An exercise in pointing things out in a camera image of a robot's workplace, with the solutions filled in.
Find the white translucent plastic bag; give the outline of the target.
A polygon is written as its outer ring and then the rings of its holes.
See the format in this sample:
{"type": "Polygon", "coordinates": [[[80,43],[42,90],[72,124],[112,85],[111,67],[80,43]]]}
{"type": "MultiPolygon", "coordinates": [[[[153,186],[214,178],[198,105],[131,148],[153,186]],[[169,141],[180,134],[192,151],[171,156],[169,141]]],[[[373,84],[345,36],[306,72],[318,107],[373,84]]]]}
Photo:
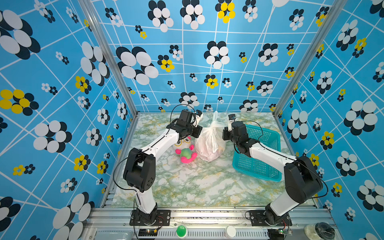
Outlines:
{"type": "Polygon", "coordinates": [[[195,141],[198,156],[206,162],[216,160],[226,149],[226,141],[222,137],[225,125],[218,121],[218,115],[219,113],[215,111],[211,125],[203,128],[195,141]]]}

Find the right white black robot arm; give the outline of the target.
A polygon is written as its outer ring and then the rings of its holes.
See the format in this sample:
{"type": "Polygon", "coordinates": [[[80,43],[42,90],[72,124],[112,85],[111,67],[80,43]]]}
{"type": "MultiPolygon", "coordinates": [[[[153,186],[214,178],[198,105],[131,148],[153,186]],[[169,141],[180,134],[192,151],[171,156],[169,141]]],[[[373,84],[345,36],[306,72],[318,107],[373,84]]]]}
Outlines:
{"type": "Polygon", "coordinates": [[[264,216],[270,226],[279,224],[283,216],[320,192],[324,183],[311,160],[306,156],[283,154],[249,137],[246,125],[229,120],[223,130],[223,140],[231,141],[236,152],[260,160],[284,174],[285,190],[265,207],[264,216]]]}

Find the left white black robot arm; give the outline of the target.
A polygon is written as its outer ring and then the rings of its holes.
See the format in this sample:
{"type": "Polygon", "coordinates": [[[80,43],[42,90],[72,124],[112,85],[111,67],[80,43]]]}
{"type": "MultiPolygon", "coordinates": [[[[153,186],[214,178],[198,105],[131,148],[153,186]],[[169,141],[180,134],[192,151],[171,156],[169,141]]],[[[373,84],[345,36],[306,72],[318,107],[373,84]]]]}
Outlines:
{"type": "Polygon", "coordinates": [[[143,149],[133,148],[127,157],[123,178],[130,190],[136,191],[139,219],[152,224],[157,217],[158,205],[154,199],[152,185],[156,179],[157,160],[170,147],[188,137],[200,136],[199,121],[203,113],[199,110],[182,110],[180,116],[167,125],[165,131],[143,149]]]}

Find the pink panda plush toy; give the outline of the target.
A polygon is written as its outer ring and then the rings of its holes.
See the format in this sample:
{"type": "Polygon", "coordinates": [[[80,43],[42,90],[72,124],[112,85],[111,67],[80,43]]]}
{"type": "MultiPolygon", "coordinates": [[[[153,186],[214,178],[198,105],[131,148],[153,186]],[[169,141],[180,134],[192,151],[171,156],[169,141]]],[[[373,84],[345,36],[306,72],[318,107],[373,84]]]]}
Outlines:
{"type": "Polygon", "coordinates": [[[180,157],[181,162],[184,164],[193,162],[198,156],[191,137],[186,137],[182,140],[179,140],[176,144],[173,145],[173,148],[175,153],[180,157]]]}

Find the teal plastic basket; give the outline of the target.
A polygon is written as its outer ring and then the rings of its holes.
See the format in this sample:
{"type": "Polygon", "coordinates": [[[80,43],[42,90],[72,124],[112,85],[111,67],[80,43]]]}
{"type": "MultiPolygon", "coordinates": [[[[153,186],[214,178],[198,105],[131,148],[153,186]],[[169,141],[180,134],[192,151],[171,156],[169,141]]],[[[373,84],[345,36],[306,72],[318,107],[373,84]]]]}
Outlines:
{"type": "Polygon", "coordinates": [[[278,163],[282,154],[280,134],[276,131],[246,125],[250,138],[259,140],[251,148],[251,156],[234,153],[233,168],[247,176],[265,181],[279,182],[282,180],[283,165],[278,163]]]}

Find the white round button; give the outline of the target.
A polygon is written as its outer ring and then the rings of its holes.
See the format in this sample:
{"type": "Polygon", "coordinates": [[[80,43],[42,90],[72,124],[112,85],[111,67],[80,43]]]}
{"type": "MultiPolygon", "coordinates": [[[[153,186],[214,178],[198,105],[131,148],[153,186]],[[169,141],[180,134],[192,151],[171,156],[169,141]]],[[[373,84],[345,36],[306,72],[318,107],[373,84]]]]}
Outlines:
{"type": "Polygon", "coordinates": [[[237,234],[237,230],[234,226],[227,226],[225,227],[224,234],[226,238],[234,238],[237,234]]]}

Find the green push button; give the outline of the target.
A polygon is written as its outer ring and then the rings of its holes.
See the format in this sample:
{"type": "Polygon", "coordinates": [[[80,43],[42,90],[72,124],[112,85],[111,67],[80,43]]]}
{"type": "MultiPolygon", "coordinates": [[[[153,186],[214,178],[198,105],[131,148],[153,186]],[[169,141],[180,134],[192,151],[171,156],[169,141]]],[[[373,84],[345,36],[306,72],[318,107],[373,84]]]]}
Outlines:
{"type": "Polygon", "coordinates": [[[178,238],[185,239],[188,236],[188,229],[185,226],[178,226],[176,234],[178,238]]]}

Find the small circuit board right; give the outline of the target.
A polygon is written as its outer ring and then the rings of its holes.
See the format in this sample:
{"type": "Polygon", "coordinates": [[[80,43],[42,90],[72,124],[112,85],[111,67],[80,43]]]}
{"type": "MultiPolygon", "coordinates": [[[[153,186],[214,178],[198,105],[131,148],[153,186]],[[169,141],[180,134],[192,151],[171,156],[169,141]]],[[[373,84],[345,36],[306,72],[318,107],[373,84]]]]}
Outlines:
{"type": "Polygon", "coordinates": [[[293,231],[283,229],[268,229],[270,240],[285,240],[287,236],[291,236],[293,231]]]}

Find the small circuit board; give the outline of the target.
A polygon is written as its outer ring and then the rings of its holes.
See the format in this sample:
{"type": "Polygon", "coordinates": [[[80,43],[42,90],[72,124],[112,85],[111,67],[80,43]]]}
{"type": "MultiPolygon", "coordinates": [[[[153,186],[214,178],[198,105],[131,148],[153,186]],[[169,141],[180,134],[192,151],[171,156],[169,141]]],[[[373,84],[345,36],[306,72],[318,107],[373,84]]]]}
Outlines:
{"type": "Polygon", "coordinates": [[[268,229],[270,240],[285,240],[287,236],[291,236],[293,231],[283,229],[268,229]]]}
{"type": "Polygon", "coordinates": [[[156,237],[158,235],[157,229],[139,229],[139,237],[156,237]]]}

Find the small circuit board left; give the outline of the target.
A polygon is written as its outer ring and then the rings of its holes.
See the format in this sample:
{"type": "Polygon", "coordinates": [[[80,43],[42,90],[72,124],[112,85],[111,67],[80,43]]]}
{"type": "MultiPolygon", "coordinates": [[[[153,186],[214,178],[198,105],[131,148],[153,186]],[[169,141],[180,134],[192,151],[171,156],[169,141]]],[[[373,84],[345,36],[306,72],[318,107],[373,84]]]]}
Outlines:
{"type": "Polygon", "coordinates": [[[139,237],[156,237],[158,235],[157,229],[139,229],[139,237]]]}

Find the tape roll in cup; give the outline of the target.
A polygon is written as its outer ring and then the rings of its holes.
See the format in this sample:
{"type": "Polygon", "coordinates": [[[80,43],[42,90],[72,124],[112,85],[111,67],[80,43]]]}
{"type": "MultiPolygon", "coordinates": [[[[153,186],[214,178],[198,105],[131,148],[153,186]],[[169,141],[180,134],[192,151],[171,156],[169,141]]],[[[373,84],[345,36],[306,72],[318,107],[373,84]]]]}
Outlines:
{"type": "Polygon", "coordinates": [[[334,240],[336,236],[335,229],[325,222],[306,225],[304,231],[309,240],[334,240]]]}

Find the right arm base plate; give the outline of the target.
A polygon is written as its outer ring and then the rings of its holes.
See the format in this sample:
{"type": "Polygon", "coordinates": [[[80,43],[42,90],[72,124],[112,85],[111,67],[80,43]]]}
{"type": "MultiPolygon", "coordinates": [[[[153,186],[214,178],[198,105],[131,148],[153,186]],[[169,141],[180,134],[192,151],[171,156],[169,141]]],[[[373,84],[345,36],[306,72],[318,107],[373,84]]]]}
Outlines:
{"type": "Polygon", "coordinates": [[[253,227],[291,227],[292,220],[289,213],[285,213],[281,217],[274,219],[273,222],[268,222],[268,217],[265,215],[264,210],[250,210],[246,211],[245,218],[251,222],[253,227]]]}

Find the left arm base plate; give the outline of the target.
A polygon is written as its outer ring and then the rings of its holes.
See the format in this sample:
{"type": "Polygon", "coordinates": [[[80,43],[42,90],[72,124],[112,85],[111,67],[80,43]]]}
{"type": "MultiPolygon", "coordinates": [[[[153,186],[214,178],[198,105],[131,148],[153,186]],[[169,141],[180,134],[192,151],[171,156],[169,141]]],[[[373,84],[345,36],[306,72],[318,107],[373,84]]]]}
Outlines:
{"type": "Polygon", "coordinates": [[[170,210],[155,210],[145,214],[140,210],[131,211],[130,226],[169,226],[171,220],[170,210]]]}

